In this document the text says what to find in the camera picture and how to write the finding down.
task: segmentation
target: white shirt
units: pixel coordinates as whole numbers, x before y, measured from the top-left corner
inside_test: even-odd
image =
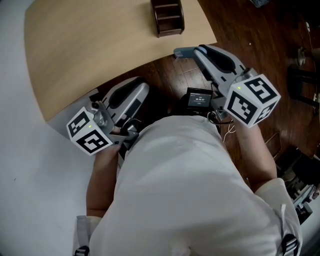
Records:
[[[107,213],[87,221],[90,256],[274,256],[285,234],[302,241],[283,180],[254,194],[201,116],[171,116],[144,129]]]

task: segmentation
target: dark hardwood floor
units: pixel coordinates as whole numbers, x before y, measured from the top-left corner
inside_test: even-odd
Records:
[[[226,0],[199,0],[199,3],[216,36],[215,46],[236,55],[247,68],[254,68],[259,74],[265,74],[281,94],[282,99],[276,109],[259,125],[265,140],[279,132],[282,145],[279,155],[289,145],[294,145],[311,157],[320,143],[319,115],[314,116],[311,106],[290,99],[287,92],[287,67],[296,62],[299,47],[311,50],[305,22],[302,20],[298,28],[295,28],[290,13],[278,20],[282,10],[279,1],[271,1],[262,8],[254,7],[249,0],[233,0],[232,4]],[[315,29],[311,32],[311,41],[320,42],[320,32]],[[310,58],[303,69],[315,70]],[[140,66],[98,89],[101,94],[105,94],[112,86],[135,76],[145,77],[152,87],[152,99],[149,100],[151,106],[144,113],[149,117],[153,116],[151,122],[171,109],[187,92],[188,87],[211,89],[211,84],[203,77],[194,61],[175,59],[173,56]],[[304,96],[312,98],[314,93],[314,86],[304,87]],[[222,136],[227,128],[228,126],[222,128]],[[245,177],[236,134],[228,134],[225,144],[233,162]],[[279,147],[280,143],[270,141],[268,144]],[[276,150],[271,146],[272,154]]]

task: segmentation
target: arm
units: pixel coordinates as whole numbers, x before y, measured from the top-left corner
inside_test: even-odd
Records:
[[[277,178],[276,163],[261,135],[258,125],[247,128],[234,121],[246,173],[253,192]]]
[[[96,154],[86,191],[87,216],[102,218],[114,200],[119,149],[111,146]]]

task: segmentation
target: small display screen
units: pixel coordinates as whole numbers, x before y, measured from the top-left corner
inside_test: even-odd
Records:
[[[189,107],[208,108],[210,106],[211,95],[204,93],[190,93]]]

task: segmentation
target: black strap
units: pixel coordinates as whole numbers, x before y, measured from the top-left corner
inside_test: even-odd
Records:
[[[74,256],[88,256],[90,253],[90,249],[88,246],[81,246],[79,249],[76,249],[74,252]]]
[[[283,256],[295,256],[299,249],[298,239],[293,234],[287,234],[281,243]]]

